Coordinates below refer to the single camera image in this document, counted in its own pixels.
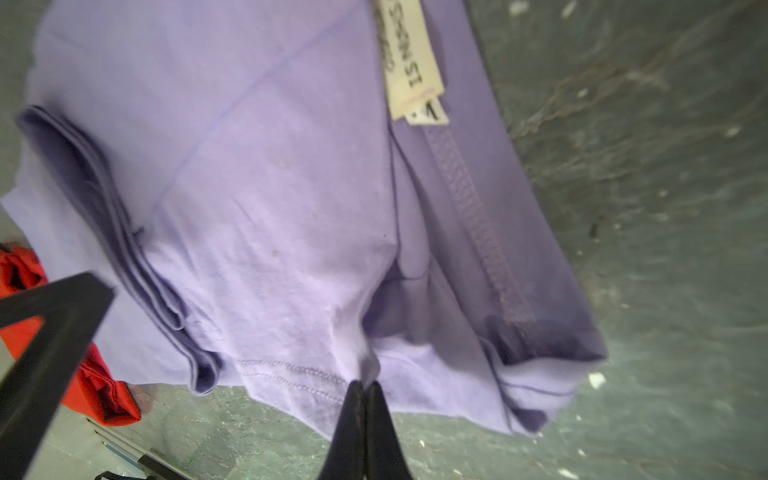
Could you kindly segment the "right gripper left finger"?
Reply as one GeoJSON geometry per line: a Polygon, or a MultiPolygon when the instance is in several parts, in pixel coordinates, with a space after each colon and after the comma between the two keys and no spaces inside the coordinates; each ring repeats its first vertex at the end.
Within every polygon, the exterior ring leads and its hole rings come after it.
{"type": "Polygon", "coordinates": [[[1,477],[22,479],[114,298],[90,272],[1,300],[3,327],[42,326],[1,382],[1,477]]]}

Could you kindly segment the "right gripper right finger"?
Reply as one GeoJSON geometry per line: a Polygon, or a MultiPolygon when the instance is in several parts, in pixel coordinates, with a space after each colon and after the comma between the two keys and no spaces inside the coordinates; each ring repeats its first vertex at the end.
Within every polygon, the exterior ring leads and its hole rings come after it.
{"type": "Polygon", "coordinates": [[[413,479],[378,382],[349,384],[318,479],[413,479]]]}

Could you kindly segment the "purple t shirt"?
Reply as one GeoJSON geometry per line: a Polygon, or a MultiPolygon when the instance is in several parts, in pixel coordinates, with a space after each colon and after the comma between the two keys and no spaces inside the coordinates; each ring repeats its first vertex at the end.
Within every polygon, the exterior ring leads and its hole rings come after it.
{"type": "Polygon", "coordinates": [[[114,378],[536,434],[607,355],[460,1],[55,1],[1,202],[114,378]]]}

